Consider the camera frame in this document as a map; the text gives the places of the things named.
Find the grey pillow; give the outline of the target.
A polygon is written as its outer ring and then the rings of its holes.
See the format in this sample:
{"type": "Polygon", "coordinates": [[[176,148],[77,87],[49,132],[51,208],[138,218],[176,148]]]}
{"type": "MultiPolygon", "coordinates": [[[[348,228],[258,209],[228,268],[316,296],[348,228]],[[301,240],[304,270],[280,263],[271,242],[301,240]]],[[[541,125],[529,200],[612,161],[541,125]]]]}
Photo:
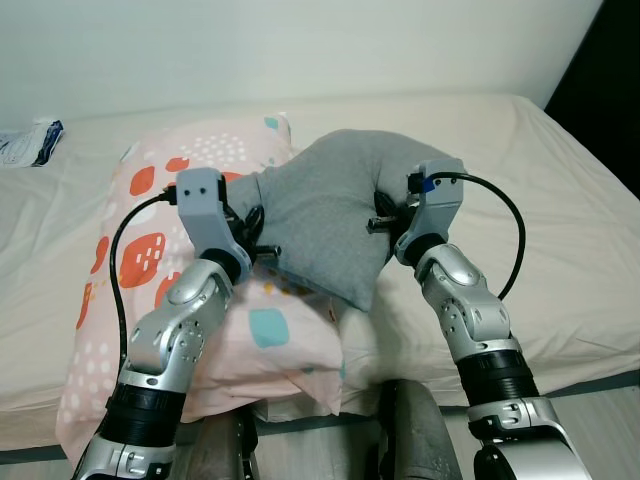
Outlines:
{"type": "Polygon", "coordinates": [[[378,214],[375,195],[403,204],[408,175],[421,165],[465,170],[457,157],[403,134],[347,129],[325,134],[288,163],[242,175],[227,193],[238,215],[264,210],[257,242],[282,250],[273,268],[369,311],[392,256],[388,234],[367,229],[378,214]]]}

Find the blue white plastic packet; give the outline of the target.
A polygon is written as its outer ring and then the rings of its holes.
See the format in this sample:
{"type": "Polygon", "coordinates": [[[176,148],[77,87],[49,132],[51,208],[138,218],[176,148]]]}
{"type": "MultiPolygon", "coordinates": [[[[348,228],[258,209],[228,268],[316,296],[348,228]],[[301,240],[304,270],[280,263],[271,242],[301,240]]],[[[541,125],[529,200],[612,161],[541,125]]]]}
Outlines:
{"type": "Polygon", "coordinates": [[[41,120],[26,131],[0,131],[0,168],[46,165],[63,131],[60,120],[41,120]]]}

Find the pink patterned pillow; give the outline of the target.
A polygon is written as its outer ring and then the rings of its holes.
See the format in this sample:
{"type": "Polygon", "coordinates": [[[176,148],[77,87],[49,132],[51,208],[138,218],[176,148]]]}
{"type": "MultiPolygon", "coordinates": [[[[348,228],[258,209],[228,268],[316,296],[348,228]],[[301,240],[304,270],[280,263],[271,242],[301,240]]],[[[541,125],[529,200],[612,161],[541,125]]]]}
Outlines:
{"type": "MultiPolygon", "coordinates": [[[[292,155],[288,120],[280,114],[169,125],[142,134],[125,151],[111,179],[56,416],[55,436],[70,458],[78,460],[90,442],[116,380],[119,329],[106,256],[120,220],[183,170],[212,166],[234,180],[292,155]]],[[[116,252],[128,326],[163,303],[195,255],[174,206],[146,206],[131,221],[116,252]]],[[[183,420],[298,393],[314,398],[320,413],[338,408],[342,352],[332,307],[326,294],[256,262],[198,361],[183,420]]]]}

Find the dark robot left leg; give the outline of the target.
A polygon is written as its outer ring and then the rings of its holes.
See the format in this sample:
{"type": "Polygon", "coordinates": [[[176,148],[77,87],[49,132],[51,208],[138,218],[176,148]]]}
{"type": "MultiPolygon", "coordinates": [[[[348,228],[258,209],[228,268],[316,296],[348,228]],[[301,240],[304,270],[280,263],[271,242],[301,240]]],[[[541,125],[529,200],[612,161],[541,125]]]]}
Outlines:
{"type": "Polygon", "coordinates": [[[205,417],[189,448],[186,480],[260,480],[257,444],[250,407],[205,417]]]}

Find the bed with cream sheet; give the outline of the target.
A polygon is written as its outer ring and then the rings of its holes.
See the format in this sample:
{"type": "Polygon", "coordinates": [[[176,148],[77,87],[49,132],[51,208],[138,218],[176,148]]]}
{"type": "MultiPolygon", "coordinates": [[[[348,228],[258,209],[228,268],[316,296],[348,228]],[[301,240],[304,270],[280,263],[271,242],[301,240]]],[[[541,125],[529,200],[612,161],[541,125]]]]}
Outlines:
{"type": "Polygon", "coordinates": [[[406,134],[516,202],[527,227],[506,297],[544,393],[639,370],[640,202],[561,125],[511,95],[404,96],[69,122],[49,165],[0,170],[0,452],[61,457],[58,407],[116,166],[147,133],[284,114],[294,147],[338,129],[406,134]]]}

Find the black wardrobe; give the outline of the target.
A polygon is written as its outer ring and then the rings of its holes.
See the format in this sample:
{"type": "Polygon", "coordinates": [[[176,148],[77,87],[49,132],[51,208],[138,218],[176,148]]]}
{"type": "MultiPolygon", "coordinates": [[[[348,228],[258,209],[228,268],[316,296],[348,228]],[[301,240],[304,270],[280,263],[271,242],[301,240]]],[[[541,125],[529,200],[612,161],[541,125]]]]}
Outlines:
{"type": "Polygon", "coordinates": [[[621,145],[640,119],[640,0],[603,0],[545,113],[585,146],[621,145]]]}

